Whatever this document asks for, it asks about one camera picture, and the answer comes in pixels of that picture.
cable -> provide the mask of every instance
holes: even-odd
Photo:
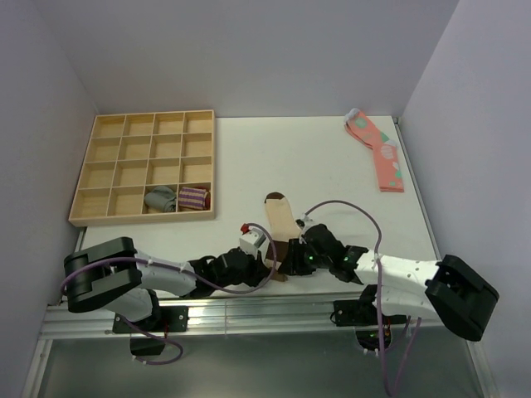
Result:
[[[168,264],[165,264],[165,263],[159,263],[159,262],[155,262],[155,261],[150,263],[148,260],[137,259],[137,258],[134,258],[134,262],[135,263],[144,264],[144,265],[150,265],[150,266],[153,266],[153,267],[170,269],[170,270],[173,270],[173,271],[176,271],[176,272],[182,272],[183,274],[190,275],[190,276],[200,280],[204,284],[207,284],[207,285],[211,286],[214,289],[221,290],[222,292],[231,293],[231,294],[248,294],[248,293],[252,293],[252,292],[255,292],[258,289],[261,289],[264,286],[266,286],[266,284],[273,277],[273,274],[275,273],[275,270],[276,270],[276,247],[275,247],[275,242],[273,241],[273,238],[271,237],[270,233],[263,226],[261,226],[259,224],[256,224],[254,222],[247,223],[247,225],[248,226],[254,226],[255,228],[258,228],[259,230],[264,232],[264,235],[267,237],[268,241],[270,242],[271,249],[272,249],[272,252],[273,252],[273,265],[271,266],[270,273],[255,288],[252,288],[252,289],[244,290],[242,292],[241,291],[236,291],[236,290],[225,289],[222,286],[218,286],[218,285],[210,282],[209,280],[206,280],[203,277],[201,277],[201,276],[199,276],[199,275],[195,274],[194,272],[189,271],[187,269],[180,269],[180,268],[172,266],[172,265],[168,265]],[[64,278],[63,281],[61,282],[60,290],[61,290],[61,292],[64,295],[66,295],[66,286],[75,277],[77,277],[79,274],[82,274],[82,273],[84,273],[86,271],[89,271],[91,269],[101,268],[101,267],[108,267],[109,265],[111,265],[113,263],[121,263],[121,262],[126,262],[126,261],[130,262],[131,260],[132,260],[131,257],[113,257],[111,259],[95,261],[94,263],[88,264],[88,265],[86,265],[86,266],[84,266],[82,268],[77,269],[76,271],[74,271],[71,274],[69,274],[66,278]],[[138,326],[134,325],[131,321],[129,321],[126,317],[124,317],[122,315],[120,315],[120,318],[125,323],[127,323],[127,325],[130,328],[135,330],[135,332],[141,333],[145,337],[152,338],[153,340],[157,340],[159,342],[163,342],[164,344],[174,346],[174,347],[178,348],[178,350],[179,350],[179,354],[177,356],[175,356],[172,359],[168,359],[167,361],[150,361],[150,360],[147,360],[147,359],[144,359],[144,358],[141,358],[141,357],[135,357],[134,358],[135,360],[137,360],[139,362],[142,362],[143,364],[146,364],[146,365],[167,365],[167,364],[174,363],[174,362],[178,361],[183,356],[183,354],[184,354],[183,346],[181,344],[179,344],[178,342],[176,342],[174,340],[171,340],[171,339],[168,339],[168,338],[155,336],[154,334],[149,333],[149,332],[145,332],[144,330],[142,330]]]
[[[353,209],[356,209],[357,211],[364,214],[374,225],[376,228],[376,231],[378,233],[378,238],[376,239],[376,244],[374,245],[374,253],[376,255],[376,264],[378,266],[378,284],[377,284],[377,291],[376,291],[376,310],[377,310],[377,316],[378,316],[378,342],[379,342],[379,354],[380,354],[380,364],[382,368],[382,378],[383,378],[383,386],[385,388],[385,392],[388,396],[394,396],[397,393],[398,383],[400,381],[400,378],[402,376],[402,372],[404,370],[404,367],[406,365],[407,357],[409,356],[409,353],[412,349],[412,344],[415,342],[415,339],[417,337],[418,330],[421,326],[421,318],[417,319],[417,325],[415,326],[415,331],[413,332],[413,336],[410,340],[410,342],[407,344],[406,351],[404,352],[404,355],[402,357],[402,361],[400,363],[400,366],[398,367],[398,373],[397,377],[394,382],[393,388],[389,386],[389,378],[387,375],[387,363],[386,363],[386,350],[384,349],[385,343],[382,333],[382,274],[383,274],[383,266],[382,261],[380,261],[380,258],[378,256],[378,250],[380,248],[380,243],[382,243],[382,229],[380,228],[380,225],[376,222],[373,216],[371,216],[368,212],[366,212],[364,209],[362,209],[359,206],[354,205],[353,203],[350,203],[348,201],[340,201],[340,200],[332,200],[332,201],[322,201],[318,203],[317,205],[311,207],[305,215],[309,215],[312,211],[320,208],[321,206],[328,205],[331,203],[338,203],[345,206],[350,206]]]

white table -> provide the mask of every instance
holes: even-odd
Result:
[[[390,116],[370,119],[399,142]],[[382,227],[382,253],[433,260],[436,253],[400,144],[398,156],[405,192],[380,192],[371,150],[345,132],[342,117],[218,119],[216,220],[92,226],[86,230],[82,247],[129,236],[135,247],[162,259],[219,255],[238,245],[244,222],[269,227],[264,199],[267,193],[278,191],[287,196],[296,218],[321,201],[351,201]],[[374,245],[373,225],[349,207],[328,205],[312,217],[326,224],[345,245]],[[290,277],[286,283],[272,281],[255,295],[359,291],[360,286],[340,282],[320,270],[308,277]]]

wooden box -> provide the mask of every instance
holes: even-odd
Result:
[[[213,110],[96,116],[70,213],[75,226],[215,217]],[[144,196],[164,185],[210,192],[206,210],[162,213]]]

green polka dot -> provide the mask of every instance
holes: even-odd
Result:
[[[380,137],[382,137],[382,142],[385,143],[386,141],[389,141],[389,137],[385,135],[383,131],[380,132]]]
[[[354,123],[361,129],[365,129],[367,127],[367,120],[364,118],[357,118]]]

wall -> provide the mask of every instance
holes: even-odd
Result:
[[[101,113],[402,114],[458,0],[35,0]]]
[[[441,251],[500,292],[484,342],[504,398],[531,390],[529,15],[529,0],[461,0],[402,121]]]
[[[35,7],[0,0],[0,396],[20,394],[61,261],[94,106]]]

